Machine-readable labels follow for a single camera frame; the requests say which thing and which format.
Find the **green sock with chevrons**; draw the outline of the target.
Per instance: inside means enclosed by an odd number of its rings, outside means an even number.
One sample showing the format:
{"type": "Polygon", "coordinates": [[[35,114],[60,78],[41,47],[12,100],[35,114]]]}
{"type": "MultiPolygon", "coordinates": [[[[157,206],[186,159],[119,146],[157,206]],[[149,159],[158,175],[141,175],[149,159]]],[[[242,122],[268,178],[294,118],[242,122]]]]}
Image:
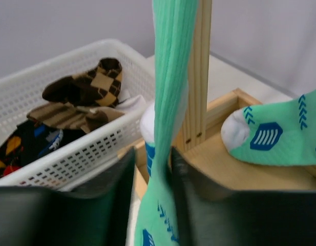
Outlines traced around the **green sock with chevrons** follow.
{"type": "Polygon", "coordinates": [[[135,245],[179,245],[177,217],[168,166],[188,97],[187,66],[197,13],[197,1],[153,1],[155,20],[155,102],[143,119],[154,119],[145,145],[155,152],[149,181],[135,227],[135,245]]]}

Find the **green sock with white patches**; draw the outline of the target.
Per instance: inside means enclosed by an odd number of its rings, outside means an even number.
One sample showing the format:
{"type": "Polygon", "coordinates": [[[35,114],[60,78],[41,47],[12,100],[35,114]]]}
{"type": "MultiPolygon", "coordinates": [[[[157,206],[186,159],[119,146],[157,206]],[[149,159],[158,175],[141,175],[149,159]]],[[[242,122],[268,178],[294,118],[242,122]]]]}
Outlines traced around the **green sock with white patches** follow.
{"type": "Polygon", "coordinates": [[[316,165],[316,90],[297,99],[233,112],[221,138],[234,158],[257,165],[316,165]]]}

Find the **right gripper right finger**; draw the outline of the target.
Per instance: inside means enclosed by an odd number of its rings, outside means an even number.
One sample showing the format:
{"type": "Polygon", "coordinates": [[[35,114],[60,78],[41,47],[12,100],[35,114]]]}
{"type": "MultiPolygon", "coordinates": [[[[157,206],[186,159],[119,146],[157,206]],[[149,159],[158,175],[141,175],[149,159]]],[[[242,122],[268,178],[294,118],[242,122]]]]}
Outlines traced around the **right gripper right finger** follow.
{"type": "Polygon", "coordinates": [[[232,190],[171,150],[181,245],[316,245],[316,191],[232,190]]]}

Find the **brown checkered sock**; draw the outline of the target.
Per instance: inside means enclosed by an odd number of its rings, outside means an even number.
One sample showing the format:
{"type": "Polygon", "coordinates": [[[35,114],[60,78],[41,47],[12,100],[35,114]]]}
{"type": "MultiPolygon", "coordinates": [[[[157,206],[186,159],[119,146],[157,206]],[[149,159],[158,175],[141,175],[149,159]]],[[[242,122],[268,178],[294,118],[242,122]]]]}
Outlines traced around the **brown checkered sock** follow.
{"type": "Polygon", "coordinates": [[[98,65],[83,73],[62,77],[45,87],[43,99],[73,106],[103,106],[119,104],[122,65],[115,58],[103,58],[98,65]]]}

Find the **brown striped sock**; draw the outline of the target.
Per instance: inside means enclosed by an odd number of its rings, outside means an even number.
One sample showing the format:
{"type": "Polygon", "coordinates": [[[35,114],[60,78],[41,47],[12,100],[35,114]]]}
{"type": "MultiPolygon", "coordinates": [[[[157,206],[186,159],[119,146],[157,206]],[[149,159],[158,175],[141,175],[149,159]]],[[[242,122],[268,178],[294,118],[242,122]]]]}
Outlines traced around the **brown striped sock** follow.
{"type": "Polygon", "coordinates": [[[82,130],[90,133],[124,113],[110,107],[75,107],[70,103],[49,102],[32,109],[27,118],[60,130],[82,130]]]}

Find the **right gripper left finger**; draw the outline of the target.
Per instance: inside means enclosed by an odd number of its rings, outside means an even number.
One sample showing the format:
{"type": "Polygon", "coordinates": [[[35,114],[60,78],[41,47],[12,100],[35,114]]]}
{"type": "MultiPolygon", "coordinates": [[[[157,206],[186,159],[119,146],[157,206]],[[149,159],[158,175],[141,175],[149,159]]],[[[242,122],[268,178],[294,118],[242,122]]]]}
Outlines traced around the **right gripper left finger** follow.
{"type": "Polygon", "coordinates": [[[135,149],[72,191],[0,187],[0,245],[125,245],[135,149]]]}

